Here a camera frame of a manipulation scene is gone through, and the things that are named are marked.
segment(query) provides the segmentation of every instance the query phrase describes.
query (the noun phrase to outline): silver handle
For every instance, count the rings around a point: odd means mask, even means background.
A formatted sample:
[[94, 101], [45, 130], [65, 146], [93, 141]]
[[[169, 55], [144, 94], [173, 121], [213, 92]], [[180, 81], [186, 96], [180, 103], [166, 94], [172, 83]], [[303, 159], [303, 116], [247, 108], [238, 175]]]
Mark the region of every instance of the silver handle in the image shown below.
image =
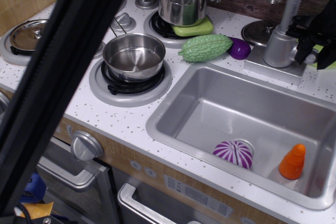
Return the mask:
[[72, 175], [45, 157], [40, 158], [37, 166], [79, 193], [87, 191], [96, 182], [95, 176], [87, 170], [82, 170], [78, 175]]
[[41, 37], [42, 37], [42, 27], [36, 27], [36, 30], [34, 30], [33, 31], [34, 32], [34, 34], [35, 34], [35, 39], [41, 39]]
[[170, 2], [174, 5], [186, 6], [190, 5], [193, 0], [170, 0]]
[[[176, 224], [163, 215], [155, 212], [149, 207], [137, 202], [132, 198], [136, 188], [128, 183], [125, 183], [118, 192], [118, 203], [122, 207], [126, 207], [136, 215], [142, 217], [152, 224]], [[192, 221], [192, 224], [201, 224], [198, 221]]]

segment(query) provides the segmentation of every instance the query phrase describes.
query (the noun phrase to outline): oven door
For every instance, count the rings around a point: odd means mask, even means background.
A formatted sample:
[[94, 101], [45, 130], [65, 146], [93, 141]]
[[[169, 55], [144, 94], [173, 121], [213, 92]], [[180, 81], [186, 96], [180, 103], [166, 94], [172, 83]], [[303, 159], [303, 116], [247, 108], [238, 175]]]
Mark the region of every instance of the oven door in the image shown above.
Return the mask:
[[220, 224], [134, 177], [112, 169], [124, 224]]
[[53, 213], [80, 224], [119, 224], [109, 168], [75, 159], [70, 146], [53, 137], [37, 171], [47, 185], [44, 202], [54, 202]]

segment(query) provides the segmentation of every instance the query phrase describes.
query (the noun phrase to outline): pot lid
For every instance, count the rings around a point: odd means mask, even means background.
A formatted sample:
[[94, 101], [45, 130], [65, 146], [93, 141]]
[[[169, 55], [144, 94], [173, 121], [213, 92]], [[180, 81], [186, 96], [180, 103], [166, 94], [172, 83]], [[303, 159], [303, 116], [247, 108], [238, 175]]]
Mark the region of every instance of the pot lid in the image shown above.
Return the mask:
[[34, 51], [47, 19], [29, 20], [13, 29], [10, 43], [21, 51]]
[[266, 47], [276, 25], [276, 23], [268, 20], [255, 21], [246, 25], [242, 29], [241, 35], [252, 45]]

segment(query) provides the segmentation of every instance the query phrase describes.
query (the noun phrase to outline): white speckled countertop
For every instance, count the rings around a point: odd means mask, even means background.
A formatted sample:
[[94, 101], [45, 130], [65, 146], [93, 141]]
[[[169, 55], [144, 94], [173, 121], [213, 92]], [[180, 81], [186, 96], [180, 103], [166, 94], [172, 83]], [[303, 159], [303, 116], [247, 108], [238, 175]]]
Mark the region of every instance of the white speckled countertop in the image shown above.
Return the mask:
[[[127, 0], [125, 8], [120, 14], [129, 13], [137, 23], [136, 28], [131, 32], [141, 33], [143, 32], [144, 20], [150, 13], [156, 11], [156, 9], [141, 10], [136, 8], [134, 2], [135, 0]], [[52, 9], [53, 5], [36, 14], [31, 19], [48, 18]], [[207, 12], [214, 24], [214, 33], [224, 34], [231, 37], [241, 38], [240, 32], [242, 28], [245, 25], [256, 21], [254, 18], [229, 13], [211, 7], [208, 7]], [[103, 41], [107, 43], [113, 38], [114, 35], [112, 31], [109, 30]], [[166, 49], [165, 60], [169, 64], [173, 76], [170, 89], [190, 66], [190, 64], [185, 62], [181, 56], [177, 55], [177, 52], [177, 49]], [[324, 211], [314, 211], [300, 207], [294, 203], [286, 201], [282, 197], [274, 195], [247, 181], [204, 163], [197, 158], [191, 157], [153, 140], [146, 132], [145, 124], [150, 115], [164, 99], [165, 95], [157, 101], [135, 108], [119, 108], [101, 102], [90, 91], [88, 81], [89, 72], [98, 60], [99, 59], [92, 60], [72, 101], [66, 109], [65, 117], [99, 132], [102, 135], [110, 137], [144, 155], [183, 172], [287, 223], [336, 224], [336, 204]], [[243, 61], [235, 60], [227, 53], [210, 62], [223, 68], [247, 74], [260, 80], [268, 81], [291, 90], [335, 103], [336, 69], [316, 71], [313, 67], [307, 67], [300, 85], [293, 86], [254, 72], [249, 72], [244, 69]], [[0, 87], [14, 92], [25, 68], [26, 67], [7, 63], [0, 57]]]

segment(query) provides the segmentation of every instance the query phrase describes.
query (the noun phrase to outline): black metal frame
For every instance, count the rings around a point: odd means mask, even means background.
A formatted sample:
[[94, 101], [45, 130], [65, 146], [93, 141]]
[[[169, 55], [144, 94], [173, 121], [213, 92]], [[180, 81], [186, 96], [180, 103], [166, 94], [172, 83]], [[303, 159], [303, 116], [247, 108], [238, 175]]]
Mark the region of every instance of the black metal frame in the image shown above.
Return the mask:
[[57, 0], [0, 126], [0, 223], [36, 164], [122, 0]]

